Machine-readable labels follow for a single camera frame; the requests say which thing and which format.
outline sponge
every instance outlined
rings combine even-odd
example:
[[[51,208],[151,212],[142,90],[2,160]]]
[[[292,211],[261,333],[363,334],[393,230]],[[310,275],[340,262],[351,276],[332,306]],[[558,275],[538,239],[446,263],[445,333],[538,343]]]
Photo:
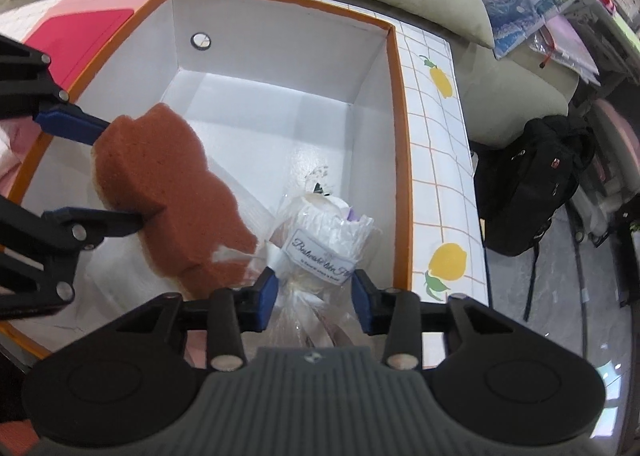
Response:
[[[159,275],[177,279],[192,298],[242,282],[247,262],[211,256],[219,246],[253,253],[257,239],[184,119],[163,103],[137,119],[118,116],[92,153],[105,206],[144,217],[142,242]]]

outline round hole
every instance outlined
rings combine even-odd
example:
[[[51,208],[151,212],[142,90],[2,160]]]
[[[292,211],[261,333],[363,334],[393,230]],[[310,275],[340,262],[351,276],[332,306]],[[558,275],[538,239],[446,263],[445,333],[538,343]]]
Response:
[[[196,33],[191,37],[191,46],[198,51],[206,51],[211,47],[211,38],[206,33]]]

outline floor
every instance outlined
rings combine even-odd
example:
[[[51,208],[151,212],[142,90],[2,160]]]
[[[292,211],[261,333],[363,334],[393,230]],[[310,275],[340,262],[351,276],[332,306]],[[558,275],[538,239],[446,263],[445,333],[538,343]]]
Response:
[[[533,261],[532,250],[505,257],[487,250],[494,308],[524,323]],[[584,288],[578,270],[582,270]],[[564,207],[540,243],[537,278],[527,326],[586,357],[607,387],[607,401],[592,438],[606,454],[616,453],[628,394],[631,315],[620,308],[616,266],[607,240],[599,248],[585,240],[578,247]]]

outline backpack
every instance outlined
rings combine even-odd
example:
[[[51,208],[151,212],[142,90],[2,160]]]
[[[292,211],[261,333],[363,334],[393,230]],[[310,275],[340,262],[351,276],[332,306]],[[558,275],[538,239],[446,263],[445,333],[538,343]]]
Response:
[[[538,243],[556,209],[574,195],[580,175],[593,160],[593,130],[581,118],[534,118],[505,149],[477,152],[474,184],[478,214],[484,219],[484,245],[510,257],[534,249],[524,314],[528,320]]]

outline lemon print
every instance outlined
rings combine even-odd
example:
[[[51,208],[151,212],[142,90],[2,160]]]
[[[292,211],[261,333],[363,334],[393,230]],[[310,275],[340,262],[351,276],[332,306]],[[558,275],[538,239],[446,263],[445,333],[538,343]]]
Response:
[[[438,279],[455,281],[465,275],[466,251],[457,243],[440,245],[431,256],[429,274]]]
[[[424,65],[431,68],[431,80],[433,80],[433,83],[438,88],[440,94],[444,98],[453,96],[453,87],[451,87],[451,82],[449,82],[449,79],[447,78],[447,75],[444,73],[444,71],[442,71],[424,55],[420,55],[420,58],[424,58]]]

